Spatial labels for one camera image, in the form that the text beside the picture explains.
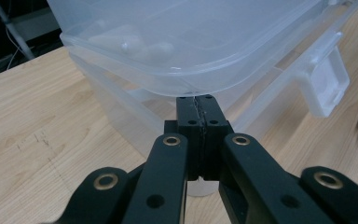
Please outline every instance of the black metal bracket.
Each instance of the black metal bracket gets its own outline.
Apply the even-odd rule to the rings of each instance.
[[[180,97],[147,162],[103,168],[78,187],[55,223],[183,223],[187,180],[218,180],[232,223],[358,223],[358,185],[325,167],[300,178],[252,137],[234,133],[211,95]]]

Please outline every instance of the dark background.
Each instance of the dark background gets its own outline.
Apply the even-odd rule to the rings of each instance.
[[[9,17],[17,17],[30,13],[34,10],[48,7],[46,0],[11,0],[11,7],[9,6],[10,0],[0,0],[0,3],[2,8],[9,13]],[[59,39],[60,32],[60,30],[57,30],[48,35],[40,36],[27,43],[32,48],[35,56],[39,56],[62,46],[62,42]],[[8,40],[5,25],[0,19],[0,59],[6,57],[7,55],[12,55],[16,49],[17,48]],[[17,53],[10,67],[25,61],[26,60],[23,58],[23,55],[21,53]],[[7,66],[8,62],[0,65],[0,72],[5,71]]]

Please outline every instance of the clear plastic container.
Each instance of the clear plastic container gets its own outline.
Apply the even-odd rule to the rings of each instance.
[[[62,41],[72,55],[140,88],[167,96],[218,92],[258,76],[258,71],[268,71],[315,26],[337,13],[343,4],[351,3],[48,2],[62,28]]]

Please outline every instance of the wooden table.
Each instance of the wooden table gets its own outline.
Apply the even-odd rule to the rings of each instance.
[[[341,104],[317,119],[299,100],[261,142],[290,173],[322,165],[358,183],[358,11],[344,34],[351,85]],[[0,74],[0,223],[53,221],[90,172],[144,161],[109,125],[65,49]],[[218,193],[187,199],[186,223],[228,222]]]

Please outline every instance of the plastic storage box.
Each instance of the plastic storage box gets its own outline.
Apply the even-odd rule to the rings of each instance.
[[[328,116],[349,85],[337,42],[358,0],[48,0],[113,126],[148,155],[176,96],[211,93],[261,137],[297,91]]]

